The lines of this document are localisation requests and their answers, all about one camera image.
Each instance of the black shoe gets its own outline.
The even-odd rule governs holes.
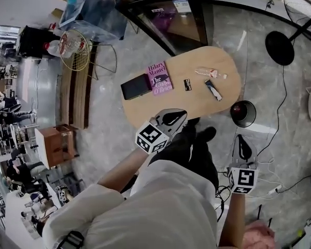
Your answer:
[[[199,123],[199,120],[200,120],[200,119],[201,119],[200,117],[194,118],[194,119],[190,119],[190,120],[188,120],[187,125],[188,125],[188,126],[195,126],[196,124]]]
[[[216,136],[217,130],[214,127],[208,127],[197,134],[196,140],[209,142]]]

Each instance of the black trousers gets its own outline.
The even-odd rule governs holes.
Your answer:
[[[190,158],[190,147],[193,145]],[[186,169],[209,180],[218,189],[218,172],[212,161],[212,155],[208,151],[207,143],[196,138],[196,128],[186,126],[181,133],[178,133],[171,144],[156,154],[149,165],[157,160],[170,160]]]

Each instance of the sleeve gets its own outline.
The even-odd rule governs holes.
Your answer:
[[[47,249],[70,231],[76,230],[83,235],[93,219],[109,211],[124,201],[117,191],[93,184],[76,196],[68,204],[53,213],[43,229],[43,241]]]

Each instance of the white label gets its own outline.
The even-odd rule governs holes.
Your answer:
[[[179,13],[191,12],[188,0],[174,0],[173,3]]]
[[[164,9],[163,9],[163,8],[157,8],[157,9],[152,9],[151,11],[152,11],[153,13],[155,13],[155,12],[164,11]]]

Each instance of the purple book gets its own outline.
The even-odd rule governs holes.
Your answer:
[[[152,86],[154,96],[166,93],[173,89],[169,78],[165,62],[153,64],[146,69],[147,75]]]

